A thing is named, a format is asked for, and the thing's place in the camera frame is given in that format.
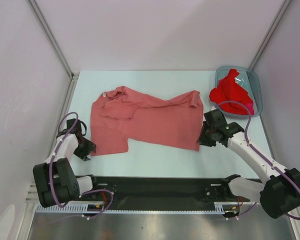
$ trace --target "shiny metallic surface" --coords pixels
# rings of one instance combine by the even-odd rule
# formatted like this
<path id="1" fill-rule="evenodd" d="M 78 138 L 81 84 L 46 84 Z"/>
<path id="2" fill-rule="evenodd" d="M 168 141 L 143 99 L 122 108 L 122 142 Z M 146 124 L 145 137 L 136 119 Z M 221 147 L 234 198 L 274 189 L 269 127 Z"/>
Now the shiny metallic surface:
<path id="1" fill-rule="evenodd" d="M 64 216 L 68 214 L 36 213 L 28 240 L 296 239 L 287 217 L 272 219 L 261 206 L 228 221 L 222 215 L 113 213 L 89 221 L 71 217 L 46 224 Z"/>

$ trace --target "bright red cloth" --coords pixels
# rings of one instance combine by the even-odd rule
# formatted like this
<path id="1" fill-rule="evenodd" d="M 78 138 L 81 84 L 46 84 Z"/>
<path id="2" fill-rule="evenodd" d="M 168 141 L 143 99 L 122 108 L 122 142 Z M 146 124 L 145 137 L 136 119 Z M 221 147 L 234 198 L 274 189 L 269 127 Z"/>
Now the bright red cloth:
<path id="1" fill-rule="evenodd" d="M 235 77 L 239 75 L 236 69 L 230 69 L 228 75 L 219 81 L 217 88 L 210 92 L 210 100 L 216 104 L 232 100 L 245 105 L 250 113 L 255 114 L 254 102 L 248 96 L 248 92 L 236 83 Z M 227 113 L 248 115 L 247 110 L 235 103 L 224 103 L 220 106 Z"/>
<path id="2" fill-rule="evenodd" d="M 204 106 L 198 91 L 162 100 L 126 86 L 104 92 L 92 105 L 92 156 L 125 153 L 128 139 L 199 151 Z"/>

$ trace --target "wall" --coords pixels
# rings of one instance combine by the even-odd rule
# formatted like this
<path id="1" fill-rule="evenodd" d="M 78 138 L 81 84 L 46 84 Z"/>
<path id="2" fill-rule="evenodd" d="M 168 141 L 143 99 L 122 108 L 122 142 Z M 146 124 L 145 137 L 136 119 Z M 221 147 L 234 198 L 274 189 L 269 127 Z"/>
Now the wall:
<path id="1" fill-rule="evenodd" d="M 0 215 L 15 205 L 13 232 L 32 168 L 47 157 L 68 82 L 27 2 L 1 0 Z"/>
<path id="2" fill-rule="evenodd" d="M 283 0 L 37 0 L 72 70 L 249 66 Z"/>
<path id="3" fill-rule="evenodd" d="M 300 0 L 292 3 L 255 71 L 277 161 L 300 170 Z"/>

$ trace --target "robotic arm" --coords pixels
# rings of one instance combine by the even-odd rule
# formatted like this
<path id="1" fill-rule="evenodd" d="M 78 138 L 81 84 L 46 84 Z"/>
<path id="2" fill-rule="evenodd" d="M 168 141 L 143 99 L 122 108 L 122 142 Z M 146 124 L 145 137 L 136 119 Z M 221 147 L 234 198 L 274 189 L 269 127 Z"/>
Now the robotic arm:
<path id="1" fill-rule="evenodd" d="M 227 177 L 224 185 L 230 196 L 242 196 L 260 203 L 264 211 L 274 219 L 300 206 L 300 194 L 277 171 L 279 169 L 285 173 L 300 189 L 300 172 L 297 169 L 287 169 L 262 153 L 251 139 L 247 139 L 241 126 L 236 122 L 227 123 L 219 109 L 205 113 L 204 117 L 198 143 L 208 147 L 215 146 L 216 142 L 223 144 L 238 154 L 261 180 L 260 183 L 239 175 Z M 271 165 L 262 156 L 271 161 Z"/>

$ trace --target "shirt sleeve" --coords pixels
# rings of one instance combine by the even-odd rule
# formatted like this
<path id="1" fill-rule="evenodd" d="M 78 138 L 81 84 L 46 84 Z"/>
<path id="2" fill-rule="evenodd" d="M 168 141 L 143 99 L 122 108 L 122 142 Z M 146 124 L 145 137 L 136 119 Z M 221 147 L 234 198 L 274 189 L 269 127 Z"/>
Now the shirt sleeve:
<path id="1" fill-rule="evenodd" d="M 128 151 L 127 136 L 111 128 L 91 126 L 91 141 L 96 145 L 96 153 L 91 156 L 119 154 Z"/>

